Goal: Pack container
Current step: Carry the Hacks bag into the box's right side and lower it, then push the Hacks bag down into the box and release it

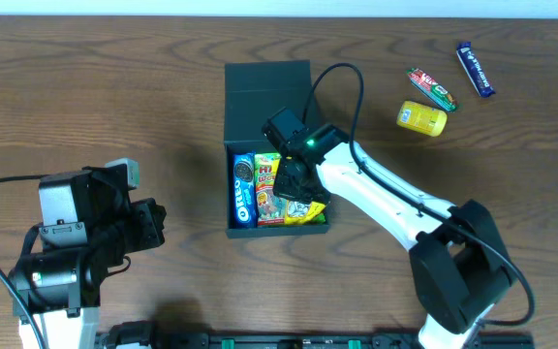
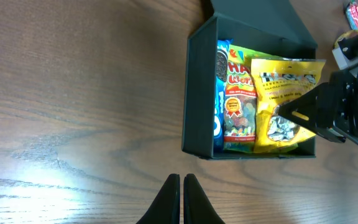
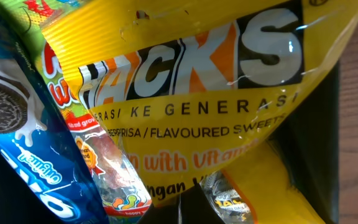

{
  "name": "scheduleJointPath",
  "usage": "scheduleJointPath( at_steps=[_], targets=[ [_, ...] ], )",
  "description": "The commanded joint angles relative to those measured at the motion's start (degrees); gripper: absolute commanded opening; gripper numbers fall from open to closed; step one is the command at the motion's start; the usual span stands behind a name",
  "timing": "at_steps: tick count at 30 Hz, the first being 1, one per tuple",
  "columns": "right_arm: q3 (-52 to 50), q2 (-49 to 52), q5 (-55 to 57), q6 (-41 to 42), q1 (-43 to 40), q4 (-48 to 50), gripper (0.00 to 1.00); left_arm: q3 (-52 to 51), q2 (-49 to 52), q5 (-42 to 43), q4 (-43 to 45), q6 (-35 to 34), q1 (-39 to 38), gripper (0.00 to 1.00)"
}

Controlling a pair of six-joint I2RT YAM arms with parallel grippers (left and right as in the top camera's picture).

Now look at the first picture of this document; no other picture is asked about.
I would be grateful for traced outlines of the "yellow Hacks candy bag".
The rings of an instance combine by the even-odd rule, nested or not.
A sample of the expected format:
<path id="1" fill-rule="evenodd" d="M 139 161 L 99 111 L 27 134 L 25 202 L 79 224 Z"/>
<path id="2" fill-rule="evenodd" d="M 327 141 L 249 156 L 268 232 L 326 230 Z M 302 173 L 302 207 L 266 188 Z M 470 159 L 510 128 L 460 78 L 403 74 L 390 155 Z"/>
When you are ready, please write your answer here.
<path id="1" fill-rule="evenodd" d="M 325 208 L 324 204 L 317 202 L 306 204 L 287 201 L 284 223 L 286 225 L 323 224 L 326 222 Z"/>

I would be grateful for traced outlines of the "green Haribo gummy bag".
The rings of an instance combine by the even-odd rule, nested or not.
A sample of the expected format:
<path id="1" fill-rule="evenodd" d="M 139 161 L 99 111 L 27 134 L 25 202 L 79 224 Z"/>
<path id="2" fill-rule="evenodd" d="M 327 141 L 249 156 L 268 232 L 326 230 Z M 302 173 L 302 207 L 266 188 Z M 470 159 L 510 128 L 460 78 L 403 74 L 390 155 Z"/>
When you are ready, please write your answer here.
<path id="1" fill-rule="evenodd" d="M 279 153 L 256 154 L 254 158 L 259 226 L 292 226 L 284 223 L 288 200 L 273 194 L 273 183 L 280 159 Z"/>

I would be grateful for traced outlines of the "blue Oreo cookie pack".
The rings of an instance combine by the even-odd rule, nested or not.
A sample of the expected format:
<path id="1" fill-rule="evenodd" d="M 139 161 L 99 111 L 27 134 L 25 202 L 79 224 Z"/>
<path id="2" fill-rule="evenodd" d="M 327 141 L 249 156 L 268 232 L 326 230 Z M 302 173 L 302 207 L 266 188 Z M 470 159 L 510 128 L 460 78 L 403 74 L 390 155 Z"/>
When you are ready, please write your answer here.
<path id="1" fill-rule="evenodd" d="M 233 157 L 234 217 L 238 228 L 257 226 L 254 158 L 254 152 L 235 154 Z"/>

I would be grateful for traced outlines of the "black gift box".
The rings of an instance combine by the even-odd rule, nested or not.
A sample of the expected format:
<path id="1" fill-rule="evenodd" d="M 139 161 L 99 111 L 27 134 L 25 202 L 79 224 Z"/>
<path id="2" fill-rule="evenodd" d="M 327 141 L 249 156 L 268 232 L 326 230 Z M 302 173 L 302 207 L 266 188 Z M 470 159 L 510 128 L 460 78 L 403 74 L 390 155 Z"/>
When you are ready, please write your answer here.
<path id="1" fill-rule="evenodd" d="M 225 65 L 224 147 L 228 238 L 300 237 L 322 235 L 330 228 L 322 224 L 240 228 L 235 219 L 233 157 L 235 154 L 273 152 L 262 133 L 268 118 L 283 108 L 301 113 L 312 85 L 308 60 Z"/>

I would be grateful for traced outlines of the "red green snack bar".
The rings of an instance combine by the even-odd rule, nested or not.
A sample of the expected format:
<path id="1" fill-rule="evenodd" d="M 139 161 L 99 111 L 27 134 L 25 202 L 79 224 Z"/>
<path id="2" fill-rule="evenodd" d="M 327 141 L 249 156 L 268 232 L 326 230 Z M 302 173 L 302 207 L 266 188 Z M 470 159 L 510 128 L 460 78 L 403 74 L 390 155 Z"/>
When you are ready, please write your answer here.
<path id="1" fill-rule="evenodd" d="M 444 111 L 454 112 L 459 108 L 457 100 L 436 80 L 422 69 L 406 71 L 411 84 Z"/>

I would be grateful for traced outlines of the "dark blue chocolate bar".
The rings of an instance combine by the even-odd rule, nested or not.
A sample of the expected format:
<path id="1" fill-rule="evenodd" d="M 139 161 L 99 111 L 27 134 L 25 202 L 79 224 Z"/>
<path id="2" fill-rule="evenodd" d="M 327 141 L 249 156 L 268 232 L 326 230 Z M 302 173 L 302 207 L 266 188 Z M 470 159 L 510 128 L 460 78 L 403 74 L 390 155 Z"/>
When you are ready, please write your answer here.
<path id="1" fill-rule="evenodd" d="M 489 83 L 485 72 L 477 59 L 470 42 L 461 42 L 456 46 L 456 55 L 470 82 L 482 98 L 488 98 L 495 94 L 495 90 Z"/>

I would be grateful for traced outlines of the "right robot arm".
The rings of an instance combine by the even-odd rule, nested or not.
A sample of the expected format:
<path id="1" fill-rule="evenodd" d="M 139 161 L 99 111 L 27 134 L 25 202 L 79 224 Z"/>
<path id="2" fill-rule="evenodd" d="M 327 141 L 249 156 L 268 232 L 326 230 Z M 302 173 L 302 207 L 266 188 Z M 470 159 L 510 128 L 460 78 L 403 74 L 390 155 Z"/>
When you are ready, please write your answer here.
<path id="1" fill-rule="evenodd" d="M 350 202 L 409 253 L 417 297 L 427 313 L 422 348 L 463 348 L 489 324 L 488 312 L 521 275 L 490 212 L 436 198 L 372 159 L 353 136 L 327 124 L 267 122 L 263 134 L 279 152 L 275 192 L 298 201 Z"/>

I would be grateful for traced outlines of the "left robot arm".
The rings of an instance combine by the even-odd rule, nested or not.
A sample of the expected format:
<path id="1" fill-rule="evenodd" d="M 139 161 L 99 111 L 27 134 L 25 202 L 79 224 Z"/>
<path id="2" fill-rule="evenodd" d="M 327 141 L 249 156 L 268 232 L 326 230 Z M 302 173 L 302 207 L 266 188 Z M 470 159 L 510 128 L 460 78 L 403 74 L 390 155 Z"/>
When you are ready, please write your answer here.
<path id="1" fill-rule="evenodd" d="M 89 348 L 98 329 L 102 282 L 126 269 L 130 254 L 165 241 L 166 211 L 152 198 L 133 202 L 137 162 L 41 178 L 43 221 L 26 235 L 9 274 L 23 347 Z"/>

